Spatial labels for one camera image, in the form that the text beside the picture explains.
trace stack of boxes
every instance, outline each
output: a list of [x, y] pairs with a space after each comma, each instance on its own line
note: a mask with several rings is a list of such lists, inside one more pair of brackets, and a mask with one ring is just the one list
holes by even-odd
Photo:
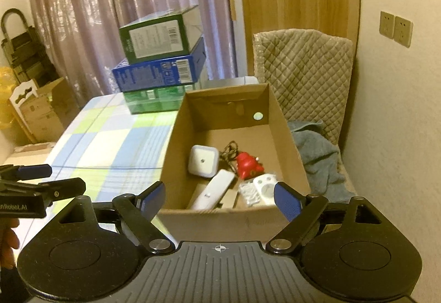
[[208, 80], [199, 7], [157, 12], [120, 28], [127, 56], [114, 69], [132, 114], [177, 110]]

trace plaid tablecloth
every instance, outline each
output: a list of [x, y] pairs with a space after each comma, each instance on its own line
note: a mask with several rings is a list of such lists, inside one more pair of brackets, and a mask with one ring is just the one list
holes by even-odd
[[[49, 154], [53, 174], [43, 181], [80, 177], [92, 201], [140, 193], [159, 179], [176, 114], [131, 115], [121, 93], [92, 99]], [[69, 201], [54, 203], [45, 219], [21, 219], [16, 230], [21, 246]], [[158, 220], [154, 224], [164, 230]]]

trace wall socket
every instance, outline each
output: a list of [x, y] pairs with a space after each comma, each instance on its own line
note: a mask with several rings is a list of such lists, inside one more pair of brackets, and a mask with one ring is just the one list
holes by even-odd
[[405, 18], [396, 16], [393, 39], [406, 47], [411, 46], [413, 23]]
[[387, 38], [393, 39], [395, 16], [383, 11], [381, 11], [380, 16], [380, 33]]

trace red figurine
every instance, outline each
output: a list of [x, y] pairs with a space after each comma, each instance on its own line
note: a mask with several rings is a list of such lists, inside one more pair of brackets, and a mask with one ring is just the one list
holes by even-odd
[[242, 151], [236, 157], [237, 161], [237, 175], [242, 180], [251, 179], [265, 172], [262, 165], [259, 164], [254, 156]]

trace quilted chair cover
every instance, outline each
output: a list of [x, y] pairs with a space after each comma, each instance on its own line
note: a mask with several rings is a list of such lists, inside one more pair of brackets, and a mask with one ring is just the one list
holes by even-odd
[[352, 72], [352, 41], [315, 29], [254, 35], [254, 75], [272, 84], [286, 120], [324, 121], [338, 144]]

